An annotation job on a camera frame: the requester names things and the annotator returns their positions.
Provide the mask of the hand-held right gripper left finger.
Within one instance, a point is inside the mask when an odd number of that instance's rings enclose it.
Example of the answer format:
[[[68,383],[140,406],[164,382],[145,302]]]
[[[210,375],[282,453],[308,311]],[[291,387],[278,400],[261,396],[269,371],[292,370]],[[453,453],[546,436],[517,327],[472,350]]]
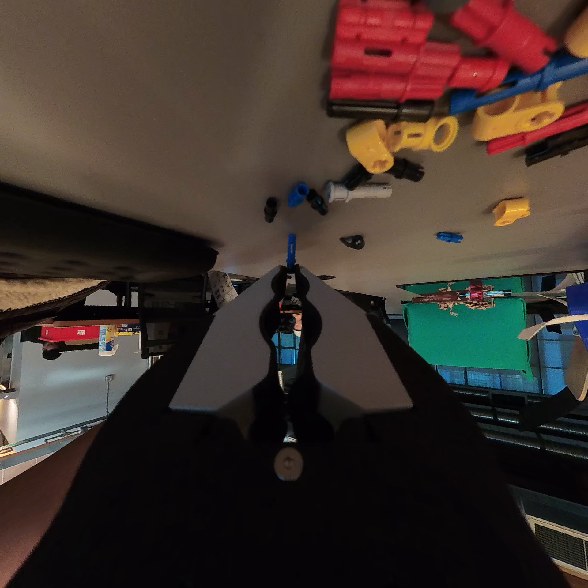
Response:
[[[172,411],[231,419],[247,439],[286,436],[272,339],[287,274],[277,266],[215,313],[169,404]]]

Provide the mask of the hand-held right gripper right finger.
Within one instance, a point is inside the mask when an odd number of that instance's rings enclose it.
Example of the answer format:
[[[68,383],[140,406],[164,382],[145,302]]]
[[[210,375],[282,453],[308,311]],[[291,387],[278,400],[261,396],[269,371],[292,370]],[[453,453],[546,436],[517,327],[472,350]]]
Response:
[[[297,435],[333,435],[350,419],[410,410],[413,401],[368,315],[297,266],[302,344],[294,384]]]

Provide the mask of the white printed sheet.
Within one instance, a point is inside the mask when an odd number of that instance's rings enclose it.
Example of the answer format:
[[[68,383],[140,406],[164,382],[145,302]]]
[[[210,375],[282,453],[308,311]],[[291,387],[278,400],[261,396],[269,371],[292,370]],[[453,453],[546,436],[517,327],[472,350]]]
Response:
[[[217,307],[220,309],[238,297],[229,274],[218,270],[208,272],[208,282]]]

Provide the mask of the red box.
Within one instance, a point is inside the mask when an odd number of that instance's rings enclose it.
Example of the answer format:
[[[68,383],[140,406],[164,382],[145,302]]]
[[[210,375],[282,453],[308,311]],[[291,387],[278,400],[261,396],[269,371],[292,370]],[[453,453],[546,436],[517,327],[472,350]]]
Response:
[[[43,342],[66,343],[74,346],[98,343],[99,335],[99,325],[66,327],[44,325],[40,327],[38,339]]]

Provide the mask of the beige fuzzy cloth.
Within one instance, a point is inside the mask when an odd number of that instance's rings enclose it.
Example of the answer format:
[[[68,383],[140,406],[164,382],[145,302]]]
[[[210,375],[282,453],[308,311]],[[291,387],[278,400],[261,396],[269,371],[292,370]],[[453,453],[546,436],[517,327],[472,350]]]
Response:
[[[57,311],[87,298],[109,281],[61,277],[2,277],[1,318]]]

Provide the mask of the blue container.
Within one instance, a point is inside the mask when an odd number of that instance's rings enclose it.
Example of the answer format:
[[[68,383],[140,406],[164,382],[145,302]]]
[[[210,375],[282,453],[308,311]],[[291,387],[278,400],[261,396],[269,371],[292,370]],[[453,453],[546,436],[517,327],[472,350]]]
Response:
[[[569,315],[575,317],[575,326],[587,349],[587,318],[577,320],[580,315],[587,316],[587,283],[566,288]]]

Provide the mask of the scatter of small colourful toy pieces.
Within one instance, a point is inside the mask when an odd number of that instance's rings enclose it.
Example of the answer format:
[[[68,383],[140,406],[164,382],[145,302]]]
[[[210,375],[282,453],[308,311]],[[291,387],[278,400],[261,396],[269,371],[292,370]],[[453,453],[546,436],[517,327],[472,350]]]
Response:
[[[376,191],[385,206],[336,204],[327,221],[287,213],[258,230],[276,251],[293,229],[323,255],[348,229],[369,251],[434,257],[438,240],[466,244],[447,259],[587,260],[587,153],[545,172],[526,165],[587,149],[587,101],[565,106],[560,87],[587,85],[587,47],[560,47],[516,1],[338,1],[325,84],[281,68],[272,138],[308,156],[309,179],[339,171],[346,143],[355,167],[326,191],[349,201]]]

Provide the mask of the white wall vent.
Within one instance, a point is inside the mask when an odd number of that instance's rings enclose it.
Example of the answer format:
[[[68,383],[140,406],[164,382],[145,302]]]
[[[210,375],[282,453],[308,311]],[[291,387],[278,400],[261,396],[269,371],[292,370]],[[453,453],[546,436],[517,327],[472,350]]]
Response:
[[[563,572],[587,581],[587,533],[526,515],[542,548]]]

